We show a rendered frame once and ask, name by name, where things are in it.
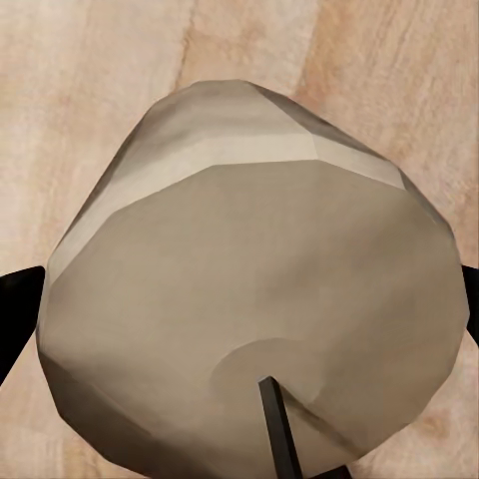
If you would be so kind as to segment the pillar candle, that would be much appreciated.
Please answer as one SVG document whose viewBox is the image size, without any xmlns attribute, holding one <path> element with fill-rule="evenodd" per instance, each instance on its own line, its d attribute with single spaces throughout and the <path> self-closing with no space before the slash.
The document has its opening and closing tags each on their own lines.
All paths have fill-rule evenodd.
<svg viewBox="0 0 479 479">
<path fill-rule="evenodd" d="M 49 256 L 59 416 L 150 479 L 310 479 L 410 425 L 470 319 L 451 224 L 283 94 L 196 81 L 124 140 Z"/>
</svg>

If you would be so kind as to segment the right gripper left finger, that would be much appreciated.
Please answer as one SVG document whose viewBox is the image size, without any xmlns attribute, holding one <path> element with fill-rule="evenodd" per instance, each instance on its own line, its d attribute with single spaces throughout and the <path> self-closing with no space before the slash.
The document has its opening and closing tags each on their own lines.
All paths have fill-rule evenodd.
<svg viewBox="0 0 479 479">
<path fill-rule="evenodd" d="M 0 384 L 35 332 L 44 279 L 43 265 L 0 276 Z"/>
</svg>

